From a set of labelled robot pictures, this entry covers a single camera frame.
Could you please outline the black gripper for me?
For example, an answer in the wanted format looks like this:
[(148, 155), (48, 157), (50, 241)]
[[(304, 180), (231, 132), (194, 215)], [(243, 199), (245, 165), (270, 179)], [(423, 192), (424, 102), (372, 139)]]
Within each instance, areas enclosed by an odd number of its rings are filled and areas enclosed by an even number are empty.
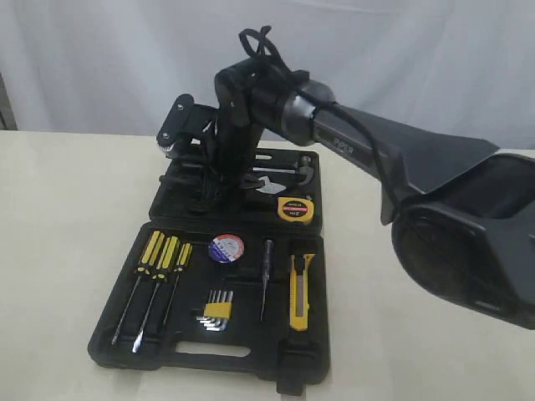
[(214, 209), (240, 190), (256, 190), (263, 182), (251, 174), (251, 165), (240, 165), (229, 171), (216, 170), (208, 164), (196, 165), (201, 172), (201, 189), (197, 209)]

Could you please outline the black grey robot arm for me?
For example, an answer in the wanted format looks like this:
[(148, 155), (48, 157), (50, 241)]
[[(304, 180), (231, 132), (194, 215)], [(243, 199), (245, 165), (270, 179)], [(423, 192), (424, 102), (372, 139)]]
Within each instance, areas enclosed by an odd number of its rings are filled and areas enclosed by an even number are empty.
[(381, 185), (381, 222), (409, 277), (430, 294), (534, 327), (534, 161), (493, 143), (431, 133), (338, 104), (303, 70), (249, 58), (218, 72), (212, 162), (249, 167), (249, 128), (320, 144)]

